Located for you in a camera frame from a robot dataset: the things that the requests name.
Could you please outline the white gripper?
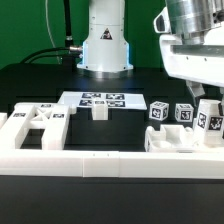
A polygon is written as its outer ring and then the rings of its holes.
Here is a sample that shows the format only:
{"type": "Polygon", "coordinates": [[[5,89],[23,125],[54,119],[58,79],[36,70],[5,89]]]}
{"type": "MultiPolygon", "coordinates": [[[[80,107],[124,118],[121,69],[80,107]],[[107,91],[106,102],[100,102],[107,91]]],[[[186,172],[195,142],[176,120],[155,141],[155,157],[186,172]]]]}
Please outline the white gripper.
{"type": "Polygon", "coordinates": [[[224,87],[224,7],[164,7],[153,25],[167,74],[187,80],[195,107],[201,83],[224,87]]]}

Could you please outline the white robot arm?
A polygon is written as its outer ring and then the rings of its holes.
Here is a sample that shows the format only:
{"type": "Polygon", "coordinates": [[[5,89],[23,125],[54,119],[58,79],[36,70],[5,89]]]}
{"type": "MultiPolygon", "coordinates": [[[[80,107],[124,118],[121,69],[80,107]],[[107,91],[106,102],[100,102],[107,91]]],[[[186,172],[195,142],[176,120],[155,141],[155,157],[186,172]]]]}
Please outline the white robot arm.
{"type": "MultiPolygon", "coordinates": [[[[90,0],[80,69],[104,78],[133,68],[124,9],[124,0],[90,0]]],[[[194,97],[205,84],[219,87],[224,105],[224,0],[165,0],[153,26],[167,74],[185,80],[194,97]]]]}

